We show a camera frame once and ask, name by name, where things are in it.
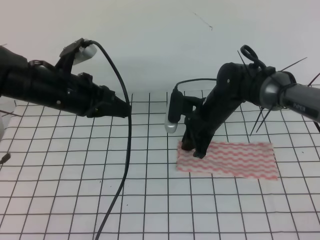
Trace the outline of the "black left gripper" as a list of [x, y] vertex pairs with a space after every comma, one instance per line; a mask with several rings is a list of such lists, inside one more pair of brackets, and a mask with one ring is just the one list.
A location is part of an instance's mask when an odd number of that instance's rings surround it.
[[81, 117], [128, 117], [130, 104], [114, 91], [96, 85], [88, 73], [72, 74], [75, 54], [84, 40], [81, 38], [66, 46], [55, 65], [44, 60], [28, 63], [29, 70], [35, 74], [28, 90], [29, 102]]

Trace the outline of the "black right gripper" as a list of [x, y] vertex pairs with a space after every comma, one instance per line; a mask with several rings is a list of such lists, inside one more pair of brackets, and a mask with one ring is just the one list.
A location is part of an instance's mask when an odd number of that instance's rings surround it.
[[193, 116], [186, 121], [181, 148], [185, 151], [195, 150], [193, 156], [203, 159], [217, 129], [242, 102], [241, 97], [227, 90], [213, 89], [203, 104], [196, 108]]

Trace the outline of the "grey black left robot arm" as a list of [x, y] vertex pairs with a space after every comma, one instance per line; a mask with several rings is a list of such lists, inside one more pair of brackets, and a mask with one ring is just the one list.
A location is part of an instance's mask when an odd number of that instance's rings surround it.
[[97, 49], [108, 60], [126, 95], [120, 73], [104, 48], [94, 40], [83, 38], [66, 46], [56, 65], [44, 60], [28, 61], [2, 46], [0, 94], [81, 117], [129, 117], [132, 108], [128, 99], [122, 100], [107, 86], [95, 84], [88, 73], [72, 74], [73, 66], [91, 59]]

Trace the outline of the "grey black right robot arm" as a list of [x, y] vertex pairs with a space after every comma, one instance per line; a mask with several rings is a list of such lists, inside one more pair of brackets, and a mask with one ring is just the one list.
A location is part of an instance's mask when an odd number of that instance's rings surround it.
[[202, 159], [217, 129], [244, 102], [263, 110], [292, 110], [314, 122], [320, 121], [320, 90], [297, 83], [292, 73], [266, 66], [248, 45], [240, 56], [251, 61], [225, 63], [218, 71], [216, 85], [199, 99], [195, 110], [185, 116], [181, 148]]

